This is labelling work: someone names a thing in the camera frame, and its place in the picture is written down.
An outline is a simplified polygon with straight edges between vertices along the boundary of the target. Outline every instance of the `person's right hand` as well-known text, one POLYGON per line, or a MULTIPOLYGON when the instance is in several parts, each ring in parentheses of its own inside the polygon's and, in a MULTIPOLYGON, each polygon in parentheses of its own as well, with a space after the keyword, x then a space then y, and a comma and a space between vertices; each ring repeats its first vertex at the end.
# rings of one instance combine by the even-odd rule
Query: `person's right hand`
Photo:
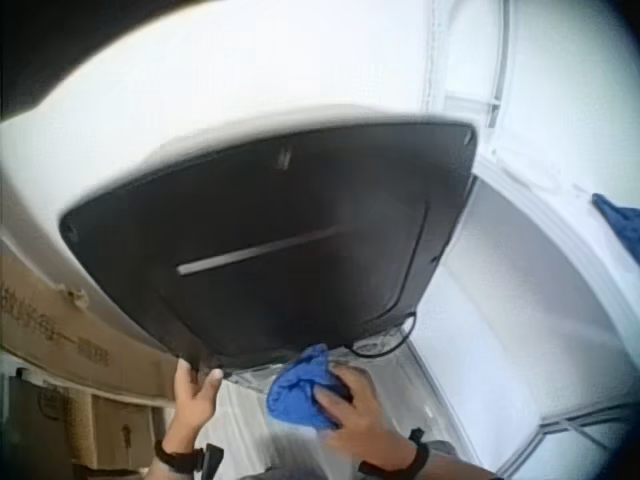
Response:
POLYGON ((416 446, 386 425, 371 377, 344 365, 332 366, 331 371, 351 390, 353 402, 324 388, 314 389, 318 403, 340 424, 326 436, 327 444, 386 471, 407 468, 416 455, 416 446))

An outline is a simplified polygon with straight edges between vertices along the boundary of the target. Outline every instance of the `blue fabric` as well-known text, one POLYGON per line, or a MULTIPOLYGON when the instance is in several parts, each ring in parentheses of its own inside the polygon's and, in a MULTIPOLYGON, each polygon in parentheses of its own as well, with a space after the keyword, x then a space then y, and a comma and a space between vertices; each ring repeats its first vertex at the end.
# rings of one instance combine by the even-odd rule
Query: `blue fabric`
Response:
POLYGON ((640 264, 640 209, 617 207, 599 193, 594 193, 591 201, 609 222, 631 256, 640 264))
POLYGON ((329 351, 324 344, 307 348, 297 360, 284 367, 267 394, 267 412, 273 418, 317 430, 336 427, 313 397, 320 385, 349 400, 349 392, 329 371, 329 351))

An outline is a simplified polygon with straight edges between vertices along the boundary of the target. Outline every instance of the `hand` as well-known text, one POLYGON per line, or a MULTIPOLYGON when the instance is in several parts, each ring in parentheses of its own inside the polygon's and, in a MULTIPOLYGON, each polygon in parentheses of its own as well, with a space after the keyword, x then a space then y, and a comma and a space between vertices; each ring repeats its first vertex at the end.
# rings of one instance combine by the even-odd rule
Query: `hand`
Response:
POLYGON ((216 398, 222 384, 222 370, 212 370, 202 385, 189 363, 178 360, 173 380, 176 413, 171 420, 162 448, 167 453, 188 453, 205 423, 216 413, 216 398))
POLYGON ((343 365, 333 366, 331 371, 349 387, 353 402, 315 388, 318 403, 341 425, 326 436, 327 445, 386 471, 407 468, 416 455, 416 446, 386 425, 371 377, 343 365))

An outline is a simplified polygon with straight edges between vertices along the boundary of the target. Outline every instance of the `white shelf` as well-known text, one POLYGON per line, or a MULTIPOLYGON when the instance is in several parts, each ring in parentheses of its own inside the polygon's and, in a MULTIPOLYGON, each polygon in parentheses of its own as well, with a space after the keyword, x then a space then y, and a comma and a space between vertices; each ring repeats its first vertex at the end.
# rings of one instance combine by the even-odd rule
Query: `white shelf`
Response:
POLYGON ((550 193, 530 187, 484 153, 478 155, 474 172, 566 255, 602 303, 640 368, 640 266, 593 207, 590 195, 577 189, 550 193))

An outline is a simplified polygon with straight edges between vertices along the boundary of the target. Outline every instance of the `person's left hand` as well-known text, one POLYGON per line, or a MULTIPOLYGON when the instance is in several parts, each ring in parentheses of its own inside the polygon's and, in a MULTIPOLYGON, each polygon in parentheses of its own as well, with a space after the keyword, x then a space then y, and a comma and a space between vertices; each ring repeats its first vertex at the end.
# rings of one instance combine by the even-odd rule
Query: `person's left hand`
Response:
POLYGON ((216 412, 216 399, 223 373, 212 370, 202 385, 188 362, 178 360, 173 380, 176 412, 162 442, 167 453, 188 453, 194 448, 196 437, 216 412))

